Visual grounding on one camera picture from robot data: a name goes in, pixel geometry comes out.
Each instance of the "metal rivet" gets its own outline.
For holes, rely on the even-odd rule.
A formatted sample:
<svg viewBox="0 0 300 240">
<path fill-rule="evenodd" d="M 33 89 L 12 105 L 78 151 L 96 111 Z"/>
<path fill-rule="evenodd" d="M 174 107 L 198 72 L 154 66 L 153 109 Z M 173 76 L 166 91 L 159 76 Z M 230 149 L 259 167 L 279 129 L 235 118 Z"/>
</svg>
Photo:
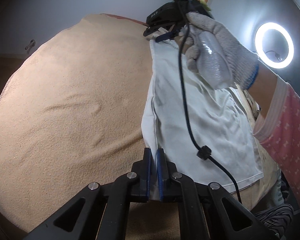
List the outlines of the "metal rivet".
<svg viewBox="0 0 300 240">
<path fill-rule="evenodd" d="M 210 188 L 212 188 L 212 189 L 220 189 L 220 184 L 216 183 L 216 182 L 212 182 L 210 184 Z"/>
<path fill-rule="evenodd" d="M 172 177 L 173 177 L 174 179 L 181 179 L 181 178 L 182 178 L 182 173 L 180 173 L 180 172 L 174 172 L 174 173 L 172 174 Z"/>
<path fill-rule="evenodd" d="M 91 182 L 88 185 L 88 188 L 91 189 L 91 190 L 97 189 L 98 187 L 99 187 L 99 183 L 97 183 L 97 182 Z"/>
<path fill-rule="evenodd" d="M 135 172 L 129 172 L 129 173 L 127 174 L 127 177 L 128 177 L 129 179 L 134 179 L 136 176 L 137 176 L 137 174 L 136 174 Z"/>
</svg>

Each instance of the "door handle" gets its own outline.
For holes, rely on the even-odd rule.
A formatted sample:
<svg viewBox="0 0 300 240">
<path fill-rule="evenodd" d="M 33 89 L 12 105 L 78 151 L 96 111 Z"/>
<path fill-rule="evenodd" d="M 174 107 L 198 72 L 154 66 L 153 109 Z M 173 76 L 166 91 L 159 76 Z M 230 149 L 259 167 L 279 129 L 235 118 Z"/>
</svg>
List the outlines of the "door handle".
<svg viewBox="0 0 300 240">
<path fill-rule="evenodd" d="M 28 50 L 28 49 L 30 49 L 30 48 L 32 48 L 34 46 L 35 46 L 35 40 L 31 40 L 30 43 L 29 43 L 29 45 L 25 47 L 25 50 Z"/>
</svg>

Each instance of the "pink sleeve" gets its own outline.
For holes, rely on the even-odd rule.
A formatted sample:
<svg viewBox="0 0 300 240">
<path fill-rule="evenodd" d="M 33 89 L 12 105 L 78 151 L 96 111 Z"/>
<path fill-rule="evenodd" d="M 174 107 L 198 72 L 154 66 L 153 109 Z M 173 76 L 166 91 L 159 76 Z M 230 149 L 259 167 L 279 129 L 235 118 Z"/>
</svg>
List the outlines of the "pink sleeve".
<svg viewBox="0 0 300 240">
<path fill-rule="evenodd" d="M 278 77 L 266 119 L 259 117 L 254 136 L 279 164 L 300 207 L 300 97 Z"/>
</svg>

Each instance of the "led ring light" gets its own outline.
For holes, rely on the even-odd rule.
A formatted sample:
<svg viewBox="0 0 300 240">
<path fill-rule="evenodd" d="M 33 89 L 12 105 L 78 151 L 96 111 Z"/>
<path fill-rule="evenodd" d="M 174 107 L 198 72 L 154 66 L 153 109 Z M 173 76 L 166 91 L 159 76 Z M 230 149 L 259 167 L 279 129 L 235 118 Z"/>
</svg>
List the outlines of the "led ring light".
<svg viewBox="0 0 300 240">
<path fill-rule="evenodd" d="M 274 61 L 270 60 L 267 57 L 267 55 L 265 54 L 265 52 L 263 51 L 262 40 L 263 40 L 263 36 L 265 35 L 266 31 L 268 31 L 268 30 L 277 30 L 285 37 L 285 39 L 288 43 L 289 52 L 288 52 L 287 58 L 284 61 L 274 62 Z M 260 59 L 270 67 L 284 68 L 284 67 L 288 66 L 290 64 L 290 62 L 292 61 L 293 54 L 294 54 L 292 39 L 291 39 L 289 33 L 285 30 L 285 28 L 283 28 L 282 26 L 280 26 L 277 23 L 265 23 L 265 24 L 261 25 L 256 33 L 255 44 L 256 44 L 256 50 L 258 52 Z"/>
</svg>

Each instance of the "white wall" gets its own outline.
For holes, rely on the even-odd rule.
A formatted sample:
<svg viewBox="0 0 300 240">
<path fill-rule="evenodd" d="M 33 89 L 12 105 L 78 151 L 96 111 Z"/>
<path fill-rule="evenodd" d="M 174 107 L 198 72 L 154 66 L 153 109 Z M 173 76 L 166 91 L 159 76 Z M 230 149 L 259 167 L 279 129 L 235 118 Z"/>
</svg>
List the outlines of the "white wall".
<svg viewBox="0 0 300 240">
<path fill-rule="evenodd" d="M 109 13 L 145 21 L 171 0 L 12 0 L 0 16 L 0 53 L 25 53 L 36 40 L 36 50 L 58 32 L 89 13 Z M 254 36 L 260 25 L 277 22 L 290 33 L 295 56 L 291 64 L 275 70 L 300 92 L 300 10 L 292 0 L 209 0 L 212 14 L 248 49 L 255 51 Z"/>
<path fill-rule="evenodd" d="M 108 13 L 145 22 L 146 17 L 171 0 L 12 0 L 0 16 L 0 53 L 33 52 L 61 30 L 90 13 Z"/>
</svg>

